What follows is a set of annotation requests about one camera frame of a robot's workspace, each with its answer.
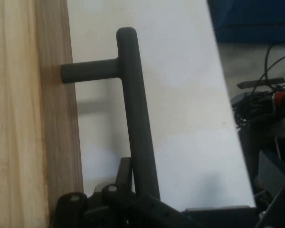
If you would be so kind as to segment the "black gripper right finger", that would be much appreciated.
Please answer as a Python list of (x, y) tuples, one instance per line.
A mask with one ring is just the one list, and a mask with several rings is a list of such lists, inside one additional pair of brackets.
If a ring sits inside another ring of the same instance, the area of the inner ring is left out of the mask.
[(256, 227), (285, 228), (285, 164), (269, 151), (260, 152), (258, 177), (273, 200)]

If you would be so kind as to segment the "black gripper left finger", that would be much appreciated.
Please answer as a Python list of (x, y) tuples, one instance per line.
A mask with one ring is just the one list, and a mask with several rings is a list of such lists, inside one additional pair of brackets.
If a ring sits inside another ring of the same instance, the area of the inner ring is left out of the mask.
[(120, 160), (116, 181), (87, 197), (72, 192), (59, 198), (53, 228), (200, 228), (202, 225), (160, 200), (131, 191), (132, 161)]

